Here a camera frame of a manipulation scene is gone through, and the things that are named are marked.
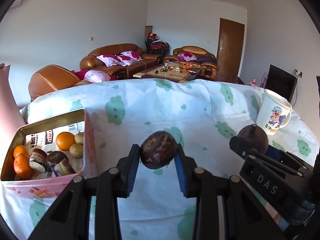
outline black television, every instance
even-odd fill
[[[297,78],[292,74],[270,65],[265,89],[270,89],[283,96],[290,103],[297,85]]]

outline orange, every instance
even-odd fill
[[[75,136],[71,132],[59,133],[56,138],[56,144],[62,151],[69,151],[71,145],[75,143]]]
[[[29,156],[24,153],[20,153],[14,159],[13,168],[16,174],[22,179],[29,178],[33,173],[33,169],[29,166]]]
[[[16,158],[20,153],[28,155],[27,148],[24,145],[18,145],[13,151],[13,157]]]

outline mug rim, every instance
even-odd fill
[[[282,107],[288,109],[288,110],[292,110],[292,105],[288,102],[288,100],[286,98],[284,98],[283,96],[279,95],[278,93],[270,90],[270,89],[265,89],[264,90],[265,94],[267,94],[269,96],[270,99],[272,99],[274,102],[276,102],[277,104],[281,105]],[[284,104],[283,102],[280,102],[278,100],[276,100],[274,97],[273,97],[273,94],[276,94],[279,98],[281,98],[282,100],[285,101],[285,103],[287,104]]]

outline leather armchair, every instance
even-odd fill
[[[68,69],[58,65],[48,65],[34,73],[28,86],[31,101],[37,97],[58,90],[90,84],[80,80]]]
[[[180,60],[177,56],[178,54],[181,54],[184,52],[191,52],[196,57],[207,56],[207,57],[216,58],[214,54],[212,54],[212,53],[208,52],[207,50],[202,49],[200,47],[184,46],[181,48],[174,49],[173,55],[168,55],[168,56],[164,57],[163,61],[164,62],[173,61],[173,62],[177,62],[177,63],[184,62],[183,60]],[[210,80],[214,80],[216,78],[216,76],[218,75],[219,68],[218,68],[217,64],[214,64],[212,62],[203,62],[200,64],[200,66],[201,66],[201,71],[200,71],[201,76],[206,77]]]
[[[107,67],[101,60],[97,59],[100,55],[119,55],[121,52],[133,50],[137,52],[143,60],[136,62],[128,67],[112,66]],[[84,57],[80,62],[80,69],[101,70],[118,78],[119,75],[125,78],[133,78],[133,75],[154,67],[162,61],[161,55],[144,54],[143,49],[132,43],[123,43],[108,45],[91,51],[88,56]]]

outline round dark purple fruit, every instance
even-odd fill
[[[237,136],[251,143],[253,148],[262,154],[265,154],[268,150],[268,136],[265,131],[255,123],[243,127]]]
[[[177,142],[170,133],[157,131],[141,144],[140,158],[147,168],[156,170],[169,164],[177,150]]]

